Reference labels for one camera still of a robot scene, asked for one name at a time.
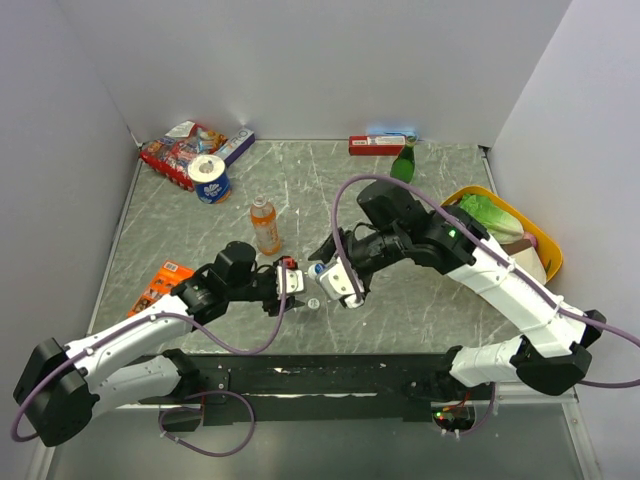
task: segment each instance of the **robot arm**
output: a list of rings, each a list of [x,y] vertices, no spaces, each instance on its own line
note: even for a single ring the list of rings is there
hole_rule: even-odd
[[[333,258],[335,243],[330,236],[309,260],[319,260],[312,277],[326,294],[347,308],[363,304],[375,272],[410,258],[417,265],[469,287],[509,321],[522,335],[478,348],[454,347],[449,374],[466,387],[485,382],[522,381],[548,395],[559,395],[582,380],[591,362],[586,350],[601,332],[576,320],[563,317],[540,296],[546,293],[556,303],[579,315],[605,322],[596,310],[582,312],[552,295],[544,286],[520,269],[498,242],[468,213],[457,206],[445,207],[477,239],[500,255],[504,267],[483,249],[476,247],[436,212],[427,213],[409,192],[388,182],[375,181],[358,196],[374,233],[357,239],[354,231],[340,237],[349,263],[357,276],[358,300],[339,257]],[[534,290],[522,278],[536,285]]]
[[[214,263],[200,268],[171,295],[143,312],[64,347],[54,339],[38,345],[13,394],[20,405],[43,378],[78,357],[33,397],[26,409],[43,443],[59,445],[80,432],[91,418],[120,405],[150,397],[183,398],[192,392],[198,369],[180,350],[129,364],[154,347],[189,333],[194,325],[205,325],[224,315],[230,302],[260,301],[263,310],[275,316],[286,285],[285,310],[296,306],[293,295],[304,291],[304,282],[293,259],[283,257],[282,263],[257,268],[255,257],[250,245],[231,242]]]

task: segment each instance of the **plastic basket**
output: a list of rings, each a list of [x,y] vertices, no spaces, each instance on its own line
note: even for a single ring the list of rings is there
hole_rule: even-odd
[[[467,193],[489,197],[494,205],[500,207],[505,212],[509,212],[511,215],[520,220],[520,223],[522,223],[525,231],[533,233],[538,239],[538,248],[536,249],[536,252],[538,252],[538,256],[540,257],[542,266],[547,272],[547,281],[551,280],[555,276],[555,274],[558,273],[558,270],[560,270],[560,267],[562,266],[562,250],[560,250],[558,244],[554,242],[553,239],[549,235],[547,235],[540,227],[538,227],[535,223],[533,223],[503,199],[498,197],[492,191],[487,190],[486,188],[479,185],[471,185],[469,187],[464,187],[462,190],[458,190],[456,193],[447,198],[442,204],[451,205],[453,203],[456,203],[462,198],[463,195]]]

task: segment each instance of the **orange juice bottle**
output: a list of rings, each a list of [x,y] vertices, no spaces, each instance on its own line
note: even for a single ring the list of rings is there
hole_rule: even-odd
[[[264,195],[258,195],[249,209],[249,215],[256,231],[258,250],[265,255],[273,255],[280,250],[282,242],[278,236],[276,209],[273,203]]]

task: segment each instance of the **toilet paper roll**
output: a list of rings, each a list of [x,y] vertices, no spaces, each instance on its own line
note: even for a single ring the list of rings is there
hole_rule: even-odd
[[[231,182],[224,160],[215,155],[198,155],[187,169],[198,198],[204,203],[220,203],[231,195]]]

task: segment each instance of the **green vegetable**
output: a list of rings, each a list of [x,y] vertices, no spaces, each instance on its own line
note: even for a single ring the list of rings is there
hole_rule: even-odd
[[[467,193],[462,197],[459,206],[484,225],[498,243],[513,243],[524,235],[520,221],[496,207],[489,197]]]

